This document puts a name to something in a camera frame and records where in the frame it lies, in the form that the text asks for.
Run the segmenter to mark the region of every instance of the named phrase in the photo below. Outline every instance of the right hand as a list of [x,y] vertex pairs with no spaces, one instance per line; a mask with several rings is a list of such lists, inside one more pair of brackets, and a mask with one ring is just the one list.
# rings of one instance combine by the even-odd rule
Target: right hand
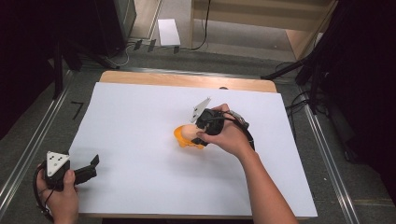
[[[228,105],[223,104],[212,108],[218,111],[230,111]],[[233,116],[224,113],[226,118],[234,119]],[[218,135],[209,135],[207,133],[198,132],[197,136],[207,143],[218,145],[225,151],[240,158],[241,155],[247,151],[252,150],[247,137],[232,121],[225,120],[224,127]]]

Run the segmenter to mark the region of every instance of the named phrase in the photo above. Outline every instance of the black tape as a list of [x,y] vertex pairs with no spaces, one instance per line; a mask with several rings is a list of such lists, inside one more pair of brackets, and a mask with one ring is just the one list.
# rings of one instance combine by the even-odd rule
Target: black tape
[[134,50],[140,49],[140,46],[142,46],[143,40],[139,40],[134,44]]
[[148,52],[152,52],[154,51],[154,47],[155,47],[155,42],[157,41],[157,39],[153,39],[149,42],[149,46],[148,46]]
[[75,119],[77,118],[79,112],[81,111],[81,108],[84,106],[84,103],[72,101],[71,104],[73,104],[73,105],[79,105],[78,110],[77,110],[77,112],[76,112],[76,115],[73,117],[73,120],[75,120]]
[[179,51],[180,51],[180,47],[179,47],[179,46],[176,46],[176,47],[174,48],[174,54],[177,54]]

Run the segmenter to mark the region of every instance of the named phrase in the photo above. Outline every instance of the cable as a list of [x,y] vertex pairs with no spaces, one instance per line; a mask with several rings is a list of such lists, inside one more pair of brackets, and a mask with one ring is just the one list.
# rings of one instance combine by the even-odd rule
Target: cable
[[[131,45],[134,45],[134,44],[136,44],[136,42],[134,42],[134,41],[128,41],[125,48],[127,49],[127,48],[131,47]],[[107,56],[107,58],[108,58],[108,59],[112,59],[112,58],[116,57],[119,53],[120,53],[120,51],[117,51],[117,52],[114,53],[113,55]]]
[[234,123],[243,133],[244,135],[247,137],[247,140],[251,146],[251,148],[253,149],[253,151],[255,151],[255,147],[254,147],[254,140],[253,140],[253,136],[251,135],[251,133],[248,131],[248,128],[245,127],[238,118],[236,118],[233,114],[231,114],[229,111],[222,111],[223,114],[229,114],[231,116],[233,116],[233,119],[229,119],[226,117],[216,117],[216,118],[211,118],[211,119],[206,119],[205,122],[209,122],[212,120],[217,120],[217,119],[224,119],[224,120],[229,120],[232,123]]
[[124,66],[125,64],[127,64],[127,63],[129,62],[128,48],[130,48],[131,46],[134,46],[134,44],[132,44],[132,45],[126,47],[126,49],[125,49],[125,54],[126,54],[126,56],[127,56],[127,60],[126,60],[125,63],[114,63],[114,62],[110,61],[107,57],[106,57],[106,60],[108,60],[110,63],[112,63],[112,64],[114,64],[114,65],[116,65],[116,66]]
[[[201,20],[201,28],[202,28],[202,31],[205,32],[204,20]],[[209,48],[209,44],[206,42],[206,49],[205,50],[207,50],[208,48]]]
[[280,69],[279,71],[274,72],[273,74],[270,74],[270,75],[267,75],[267,76],[262,76],[262,77],[260,77],[260,79],[273,80],[273,79],[275,79],[277,77],[281,77],[284,74],[288,73],[289,71],[297,69],[297,68],[299,68],[301,66],[307,67],[305,65],[305,62],[308,61],[308,59],[309,59],[309,55],[306,56],[305,58],[302,58],[301,60],[299,60],[299,61],[297,61],[295,63],[292,63],[291,65],[289,65],[287,67],[284,67],[284,68]]
[[294,97],[294,99],[291,101],[291,105],[285,107],[286,110],[290,110],[290,113],[288,114],[288,117],[290,117],[290,126],[291,126],[291,131],[292,131],[292,133],[293,133],[294,142],[297,142],[297,134],[296,134],[296,129],[295,129],[295,125],[294,125],[294,116],[293,116],[293,113],[294,113],[294,112],[293,112],[293,109],[294,109],[294,107],[296,107],[296,106],[300,106],[300,108],[299,108],[299,110],[298,110],[298,111],[300,111],[301,108],[303,108],[302,105],[306,105],[306,104],[309,103],[309,99],[308,99],[308,100],[303,100],[303,101],[301,101],[301,102],[299,102],[299,103],[297,103],[297,104],[294,104],[294,102],[295,102],[301,95],[306,94],[306,93],[308,93],[308,92],[309,92],[309,91],[303,91],[303,92],[301,92],[301,93],[298,94],[296,97]]
[[36,169],[35,169],[35,174],[33,177],[33,193],[35,194],[35,201],[37,202],[37,206],[38,208],[41,210],[41,213],[51,222],[53,222],[53,217],[50,214],[50,210],[46,207],[47,206],[47,201],[50,198],[50,196],[52,195],[52,193],[50,194],[50,196],[47,198],[45,205],[43,205],[43,203],[41,202],[39,193],[38,193],[38,189],[37,189],[37,177],[38,177],[38,173],[47,167],[47,162],[43,161]]
[[285,64],[285,63],[293,63],[293,62],[283,62],[283,63],[278,64],[278,65],[275,67],[275,72],[277,72],[277,68],[278,68],[280,65]]
[[201,48],[201,46],[206,42],[206,36],[207,36],[207,19],[209,18],[209,10],[210,10],[210,3],[211,3],[211,0],[209,0],[209,2],[208,2],[208,4],[207,4],[207,12],[206,12],[206,21],[205,21],[205,37],[204,37],[204,41],[202,42],[202,44],[198,47],[198,48],[195,48],[195,49],[191,49],[191,50],[197,50],[197,49],[200,49]]

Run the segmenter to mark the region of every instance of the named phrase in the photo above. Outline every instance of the left hand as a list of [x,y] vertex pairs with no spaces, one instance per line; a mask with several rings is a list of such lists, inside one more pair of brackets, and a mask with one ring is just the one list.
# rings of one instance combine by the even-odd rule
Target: left hand
[[52,192],[52,189],[47,188],[47,183],[44,180],[44,170],[38,173],[36,182],[38,193],[43,204],[48,199],[47,205],[55,224],[77,223],[78,195],[74,185],[75,180],[75,172],[68,170],[64,175],[64,190]]

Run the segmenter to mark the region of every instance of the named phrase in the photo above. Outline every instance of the metal frame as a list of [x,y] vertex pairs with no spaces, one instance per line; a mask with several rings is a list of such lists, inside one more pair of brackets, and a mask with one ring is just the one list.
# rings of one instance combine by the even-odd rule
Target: metal frame
[[245,78],[245,79],[260,79],[260,77],[258,77],[258,76],[245,76],[245,75],[224,74],[224,73],[206,73],[206,72],[178,71],[178,70],[164,70],[164,69],[152,69],[152,68],[137,68],[137,67],[132,67],[132,68],[128,69],[128,72],[160,73],[160,74],[206,76],[206,77],[233,77],[233,78]]
[[68,92],[69,86],[73,81],[74,76],[73,72],[68,71],[65,74],[65,87],[58,99],[52,100],[52,103],[49,106],[44,118],[41,120],[38,125],[35,133],[33,134],[31,140],[23,151],[20,159],[18,160],[17,165],[14,167],[11,175],[9,176],[6,184],[2,187],[0,191],[0,220],[3,218],[9,204],[11,203],[12,198],[15,195],[18,187],[20,186],[23,177],[25,176],[27,170],[29,169],[35,154],[43,142],[44,137],[47,134],[47,131],[50,128],[51,123],[53,122],[55,116],[58,114],[58,111],[64,102],[64,98]]
[[[307,99],[307,95],[302,95],[302,99]],[[340,203],[341,209],[343,210],[344,216],[346,218],[346,223],[348,224],[359,224],[359,218],[356,213],[355,207],[353,205],[352,199],[349,196],[347,187],[338,172],[338,168],[335,164],[334,158],[332,157],[332,152],[327,144],[326,138],[321,130],[318,117],[314,115],[309,108],[309,105],[304,107],[305,114],[308,118],[309,124],[311,125],[312,132],[317,140],[318,148],[320,154],[323,158],[323,162],[326,166],[327,172],[329,173],[330,180],[332,181],[332,186],[334,187],[335,194],[337,196],[338,202]]]

